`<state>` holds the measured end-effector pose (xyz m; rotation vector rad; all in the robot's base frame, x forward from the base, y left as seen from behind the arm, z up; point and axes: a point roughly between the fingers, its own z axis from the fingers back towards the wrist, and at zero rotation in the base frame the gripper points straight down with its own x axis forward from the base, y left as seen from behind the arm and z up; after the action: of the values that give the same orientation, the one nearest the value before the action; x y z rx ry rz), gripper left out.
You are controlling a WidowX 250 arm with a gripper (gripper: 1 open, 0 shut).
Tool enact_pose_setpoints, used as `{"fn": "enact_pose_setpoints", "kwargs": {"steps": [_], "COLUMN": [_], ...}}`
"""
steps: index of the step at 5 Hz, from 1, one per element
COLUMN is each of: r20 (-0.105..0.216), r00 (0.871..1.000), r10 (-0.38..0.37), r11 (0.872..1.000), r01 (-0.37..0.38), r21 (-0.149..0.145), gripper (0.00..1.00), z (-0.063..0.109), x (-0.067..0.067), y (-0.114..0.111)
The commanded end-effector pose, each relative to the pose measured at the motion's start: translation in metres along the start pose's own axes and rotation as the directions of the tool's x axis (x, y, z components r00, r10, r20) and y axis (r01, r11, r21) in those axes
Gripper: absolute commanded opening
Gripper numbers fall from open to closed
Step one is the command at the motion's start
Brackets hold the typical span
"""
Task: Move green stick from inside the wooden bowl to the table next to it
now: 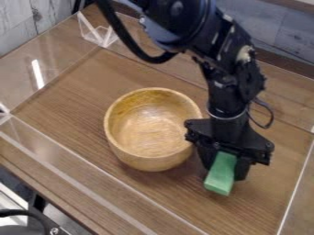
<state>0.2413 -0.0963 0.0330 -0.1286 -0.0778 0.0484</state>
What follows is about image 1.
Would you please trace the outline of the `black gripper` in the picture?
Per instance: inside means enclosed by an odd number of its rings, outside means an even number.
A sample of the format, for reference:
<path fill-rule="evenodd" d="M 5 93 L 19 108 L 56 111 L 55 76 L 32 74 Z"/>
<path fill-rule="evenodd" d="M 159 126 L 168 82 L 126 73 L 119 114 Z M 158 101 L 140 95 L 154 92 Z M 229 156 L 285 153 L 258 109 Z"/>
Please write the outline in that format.
<path fill-rule="evenodd" d="M 269 165 L 275 149 L 274 143 L 250 126 L 249 113 L 235 117 L 193 118 L 185 122 L 186 140 L 198 148 L 202 165 L 210 170 L 219 151 L 234 154 L 234 180 L 245 181 L 250 166 L 257 163 Z"/>

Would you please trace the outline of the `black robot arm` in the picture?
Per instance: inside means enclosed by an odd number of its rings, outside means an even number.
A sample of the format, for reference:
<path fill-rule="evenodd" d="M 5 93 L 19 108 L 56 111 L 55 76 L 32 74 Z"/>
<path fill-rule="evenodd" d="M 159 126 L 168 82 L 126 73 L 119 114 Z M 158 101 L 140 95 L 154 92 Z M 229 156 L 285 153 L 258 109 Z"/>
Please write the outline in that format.
<path fill-rule="evenodd" d="M 209 87 L 210 118 L 186 121 L 186 138 L 197 145 L 206 169 L 213 169 L 225 151 L 235 158 L 234 179 L 247 178 L 250 166 L 267 165 L 275 144 L 250 126 L 250 105 L 259 101 L 266 77 L 257 63 L 251 37 L 225 14 L 215 0 L 122 0 L 139 14 L 143 31 L 163 49 L 148 55 L 127 31 L 111 0 L 98 8 L 128 50 L 146 62 L 162 64 L 187 53 L 198 63 Z"/>

